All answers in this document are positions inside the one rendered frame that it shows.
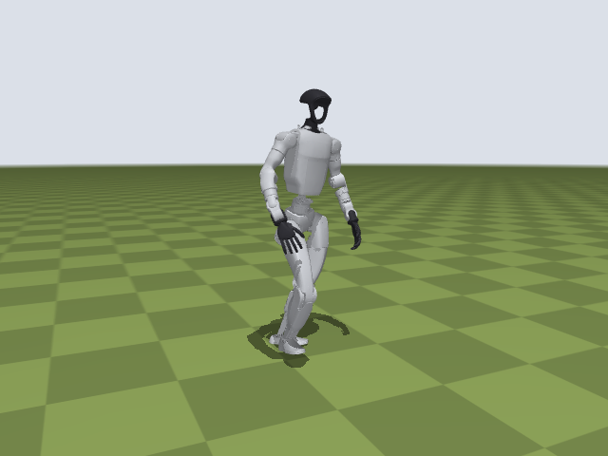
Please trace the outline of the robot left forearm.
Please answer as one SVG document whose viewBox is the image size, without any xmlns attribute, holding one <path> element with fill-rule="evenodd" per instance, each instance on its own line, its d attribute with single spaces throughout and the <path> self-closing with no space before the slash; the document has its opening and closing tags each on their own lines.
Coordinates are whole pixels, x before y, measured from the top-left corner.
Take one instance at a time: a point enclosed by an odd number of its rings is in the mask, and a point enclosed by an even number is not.
<svg viewBox="0 0 608 456">
<path fill-rule="evenodd" d="M 344 177 L 344 180 L 345 180 L 345 177 Z M 334 193 L 338 198 L 341 210 L 344 213 L 345 220 L 346 221 L 350 220 L 349 214 L 348 214 L 350 210 L 353 210 L 357 216 L 357 212 L 353 209 L 352 201 L 349 196 L 349 190 L 348 190 L 348 187 L 346 184 L 346 180 L 345 180 L 345 185 L 342 186 L 342 188 L 337 189 Z"/>
</svg>

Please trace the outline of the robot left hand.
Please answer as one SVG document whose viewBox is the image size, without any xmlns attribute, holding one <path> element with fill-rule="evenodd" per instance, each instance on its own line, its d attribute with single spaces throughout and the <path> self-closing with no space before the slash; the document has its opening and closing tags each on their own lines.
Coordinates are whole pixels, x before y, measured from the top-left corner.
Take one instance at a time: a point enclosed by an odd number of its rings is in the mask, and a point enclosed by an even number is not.
<svg viewBox="0 0 608 456">
<path fill-rule="evenodd" d="M 350 218 L 348 224 L 351 225 L 352 234 L 354 236 L 354 245 L 353 247 L 351 247 L 351 250 L 354 250 L 357 249 L 361 243 L 361 231 L 357 223 L 359 219 L 357 218 L 355 212 L 353 210 L 350 210 L 348 214 Z"/>
</svg>

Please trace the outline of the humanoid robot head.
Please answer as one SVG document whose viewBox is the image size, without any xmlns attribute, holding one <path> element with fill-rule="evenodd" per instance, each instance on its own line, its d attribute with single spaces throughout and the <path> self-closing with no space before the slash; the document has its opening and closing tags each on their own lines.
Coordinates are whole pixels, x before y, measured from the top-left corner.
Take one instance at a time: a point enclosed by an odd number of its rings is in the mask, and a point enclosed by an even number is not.
<svg viewBox="0 0 608 456">
<path fill-rule="evenodd" d="M 328 108 L 332 101 L 331 97 L 322 90 L 309 89 L 302 94 L 299 101 L 303 104 L 308 104 L 311 113 L 311 118 L 306 119 L 305 123 L 301 128 L 307 125 L 311 127 L 311 129 L 307 130 L 312 131 L 314 133 L 321 133 L 317 129 L 317 125 L 322 124 L 326 120 Z M 314 110 L 317 109 L 319 106 L 324 108 L 323 116 L 321 119 L 317 119 L 314 115 Z"/>
</svg>

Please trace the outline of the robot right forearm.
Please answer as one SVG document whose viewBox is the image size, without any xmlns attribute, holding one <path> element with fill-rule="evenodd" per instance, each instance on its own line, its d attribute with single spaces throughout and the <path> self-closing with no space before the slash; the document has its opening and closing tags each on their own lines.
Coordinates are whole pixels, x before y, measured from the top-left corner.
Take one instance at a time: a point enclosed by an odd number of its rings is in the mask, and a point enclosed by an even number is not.
<svg viewBox="0 0 608 456">
<path fill-rule="evenodd" d="M 277 185 L 274 183 L 275 173 L 271 168 L 265 168 L 260 174 L 261 193 L 264 195 L 266 207 L 275 221 L 283 219 L 278 201 Z"/>
</svg>

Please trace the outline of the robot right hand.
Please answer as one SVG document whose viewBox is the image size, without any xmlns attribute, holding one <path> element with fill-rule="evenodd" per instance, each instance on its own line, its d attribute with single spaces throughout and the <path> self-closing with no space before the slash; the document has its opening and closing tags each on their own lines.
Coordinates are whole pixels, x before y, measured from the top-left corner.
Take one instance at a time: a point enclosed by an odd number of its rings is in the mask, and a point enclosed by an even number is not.
<svg viewBox="0 0 608 456">
<path fill-rule="evenodd" d="M 295 235 L 295 232 L 297 232 L 302 238 L 304 238 L 305 236 L 303 235 L 303 233 L 301 231 L 299 231 L 297 228 L 293 227 L 291 223 L 287 222 L 288 219 L 287 219 L 284 211 L 282 209 L 280 209 L 280 210 L 281 210 L 284 218 L 281 218 L 281 219 L 275 221 L 271 214 L 271 219 L 272 219 L 274 225 L 278 226 L 277 235 L 278 235 L 278 238 L 280 239 L 283 251 L 284 251 L 285 255 L 287 255 L 287 251 L 286 251 L 285 244 L 283 241 L 283 240 L 285 240 L 290 253 L 291 254 L 293 253 L 291 245 L 289 243 L 289 240 L 290 240 L 292 245 L 294 246 L 295 252 L 297 253 L 298 251 L 295 246 L 295 242 L 294 242 L 293 238 L 295 239 L 295 241 L 298 244 L 298 246 L 300 247 L 300 249 L 302 249 L 303 247 L 302 247 L 300 241 L 298 240 L 297 236 Z"/>
</svg>

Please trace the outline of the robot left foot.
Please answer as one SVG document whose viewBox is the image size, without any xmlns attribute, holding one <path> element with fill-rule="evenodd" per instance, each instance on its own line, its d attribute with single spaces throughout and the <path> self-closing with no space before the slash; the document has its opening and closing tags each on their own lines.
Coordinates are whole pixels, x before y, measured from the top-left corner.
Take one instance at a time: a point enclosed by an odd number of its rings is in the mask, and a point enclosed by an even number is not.
<svg viewBox="0 0 608 456">
<path fill-rule="evenodd" d="M 278 336 L 280 336 L 280 335 L 278 335 Z M 283 336 L 283 335 L 282 335 L 282 336 Z M 281 337 L 277 337 L 277 336 L 276 336 L 276 334 L 273 334 L 273 335 L 270 337 L 269 343 L 271 343 L 271 344 L 277 344 L 277 345 L 278 345 L 279 340 L 280 340 L 281 338 L 283 338 L 282 336 L 281 336 Z M 308 342 L 308 339 L 306 339 L 306 338 L 301 338 L 301 337 L 297 337 L 297 336 L 295 337 L 295 339 L 294 339 L 294 340 L 295 340 L 295 342 L 296 342 L 298 345 L 305 345 L 305 344 L 308 344 L 308 343 L 309 343 L 309 342 Z"/>
</svg>

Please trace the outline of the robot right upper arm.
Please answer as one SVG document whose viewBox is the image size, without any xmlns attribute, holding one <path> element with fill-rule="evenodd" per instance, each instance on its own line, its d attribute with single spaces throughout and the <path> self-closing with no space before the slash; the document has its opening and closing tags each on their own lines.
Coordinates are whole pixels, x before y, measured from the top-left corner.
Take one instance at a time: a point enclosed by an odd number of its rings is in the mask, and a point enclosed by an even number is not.
<svg viewBox="0 0 608 456">
<path fill-rule="evenodd" d="M 260 170 L 259 177 L 263 169 L 271 168 L 275 173 L 274 183 L 277 183 L 277 174 L 275 169 L 282 163 L 288 150 L 293 149 L 296 146 L 298 135 L 298 132 L 289 131 L 280 132 L 275 136 L 275 143 Z"/>
</svg>

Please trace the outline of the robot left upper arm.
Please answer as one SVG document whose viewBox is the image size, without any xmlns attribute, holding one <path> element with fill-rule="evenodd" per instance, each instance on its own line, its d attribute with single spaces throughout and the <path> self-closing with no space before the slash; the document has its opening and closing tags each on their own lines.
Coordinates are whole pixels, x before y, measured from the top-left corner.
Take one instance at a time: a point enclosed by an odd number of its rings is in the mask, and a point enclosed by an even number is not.
<svg viewBox="0 0 608 456">
<path fill-rule="evenodd" d="M 341 158 L 340 158 L 340 150 L 341 150 L 341 142 L 332 138 L 332 152 L 331 158 L 329 162 L 329 170 L 330 177 L 328 178 L 329 185 L 331 188 L 338 188 L 345 185 L 345 180 L 343 175 L 340 173 L 341 169 Z"/>
</svg>

